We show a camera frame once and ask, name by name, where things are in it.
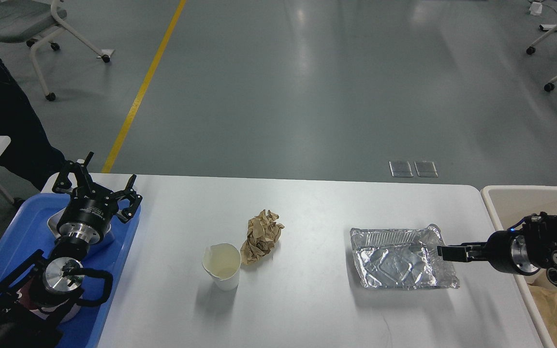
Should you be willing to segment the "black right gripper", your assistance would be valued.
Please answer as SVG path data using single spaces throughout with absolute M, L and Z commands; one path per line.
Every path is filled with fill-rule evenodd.
M 497 231 L 489 236 L 486 243 L 462 243 L 437 246 L 436 249 L 444 261 L 487 261 L 499 272 L 526 275 L 526 240 L 523 235 L 515 232 Z

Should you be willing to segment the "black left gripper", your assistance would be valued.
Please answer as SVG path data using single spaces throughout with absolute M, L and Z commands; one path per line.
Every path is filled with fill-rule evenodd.
M 120 222 L 128 223 L 135 217 L 142 202 L 142 196 L 133 187 L 137 175 L 132 174 L 122 190 L 95 191 L 87 170 L 93 156 L 94 152 L 90 151 L 82 163 L 66 161 L 56 176 L 52 191 L 70 196 L 64 208 L 64 218 L 68 221 L 87 221 L 97 226 L 99 223 L 111 223 L 113 216 L 116 216 Z

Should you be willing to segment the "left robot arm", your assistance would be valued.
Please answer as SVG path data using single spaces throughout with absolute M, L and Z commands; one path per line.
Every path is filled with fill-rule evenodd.
M 136 176 L 119 191 L 69 161 L 0 240 L 0 348 L 94 348 L 139 222 Z

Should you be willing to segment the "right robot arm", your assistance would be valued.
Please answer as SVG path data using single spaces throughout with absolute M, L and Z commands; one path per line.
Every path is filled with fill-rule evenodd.
M 491 234 L 486 242 L 438 246 L 436 250 L 445 261 L 485 261 L 511 275 L 531 276 L 543 270 L 557 287 L 557 215 L 531 214 Z

